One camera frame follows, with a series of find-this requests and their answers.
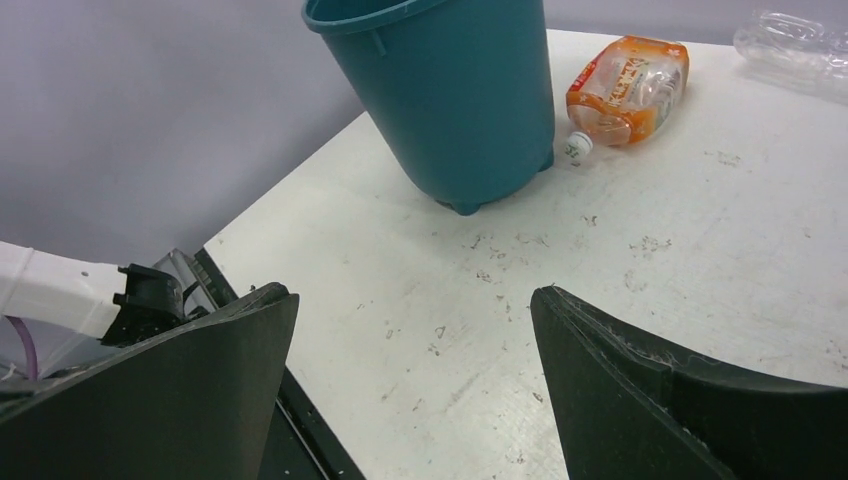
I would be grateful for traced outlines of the orange tea bottle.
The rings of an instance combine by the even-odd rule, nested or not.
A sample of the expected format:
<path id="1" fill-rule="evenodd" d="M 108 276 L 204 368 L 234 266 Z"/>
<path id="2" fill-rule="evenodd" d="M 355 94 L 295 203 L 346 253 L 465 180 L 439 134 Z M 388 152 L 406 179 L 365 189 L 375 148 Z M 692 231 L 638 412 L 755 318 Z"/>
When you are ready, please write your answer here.
<path id="1" fill-rule="evenodd" d="M 595 146 L 642 142 L 668 120 L 686 90 L 689 53 L 679 42 L 623 36 L 577 76 L 565 103 L 574 131 L 564 153 L 585 158 Z"/>

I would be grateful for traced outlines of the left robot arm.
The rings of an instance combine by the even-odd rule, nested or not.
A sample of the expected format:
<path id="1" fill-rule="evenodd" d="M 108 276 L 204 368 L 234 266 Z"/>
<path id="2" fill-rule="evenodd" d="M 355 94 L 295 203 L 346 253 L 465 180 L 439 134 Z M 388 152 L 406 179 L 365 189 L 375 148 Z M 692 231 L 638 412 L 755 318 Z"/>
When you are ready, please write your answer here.
<path id="1" fill-rule="evenodd" d="M 1 244 L 1 314 L 64 327 L 123 348 L 186 322 L 172 275 Z"/>

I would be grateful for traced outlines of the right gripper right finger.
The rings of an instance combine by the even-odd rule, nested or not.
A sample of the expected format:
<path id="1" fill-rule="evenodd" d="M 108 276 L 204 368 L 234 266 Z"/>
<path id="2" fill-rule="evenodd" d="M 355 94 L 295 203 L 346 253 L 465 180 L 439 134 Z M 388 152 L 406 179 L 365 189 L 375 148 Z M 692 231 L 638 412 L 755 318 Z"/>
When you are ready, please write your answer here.
<path id="1" fill-rule="evenodd" d="M 847 392 L 722 362 L 546 286 L 532 323 L 572 479 L 843 479 Z"/>

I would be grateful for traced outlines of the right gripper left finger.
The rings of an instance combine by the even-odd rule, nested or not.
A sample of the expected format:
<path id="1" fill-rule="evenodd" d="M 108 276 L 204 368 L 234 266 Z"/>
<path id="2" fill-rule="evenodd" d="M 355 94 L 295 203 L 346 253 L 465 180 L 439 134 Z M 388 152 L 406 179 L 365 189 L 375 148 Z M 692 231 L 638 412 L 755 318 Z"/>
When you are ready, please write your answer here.
<path id="1" fill-rule="evenodd" d="M 5 479 L 254 479 L 300 299 L 269 283 L 57 377 L 1 386 Z"/>

